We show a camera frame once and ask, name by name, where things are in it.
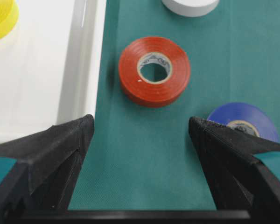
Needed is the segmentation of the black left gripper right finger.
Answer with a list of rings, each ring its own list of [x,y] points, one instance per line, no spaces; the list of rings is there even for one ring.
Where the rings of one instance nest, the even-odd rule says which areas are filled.
[[[280,154],[280,143],[199,117],[189,119],[189,136],[218,209],[280,224],[280,178],[259,159]]]

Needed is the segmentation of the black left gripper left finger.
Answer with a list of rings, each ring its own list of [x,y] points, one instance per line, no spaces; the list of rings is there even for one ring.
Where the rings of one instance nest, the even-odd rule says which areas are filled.
[[[0,144],[0,224],[26,210],[66,210],[94,134],[94,117]]]

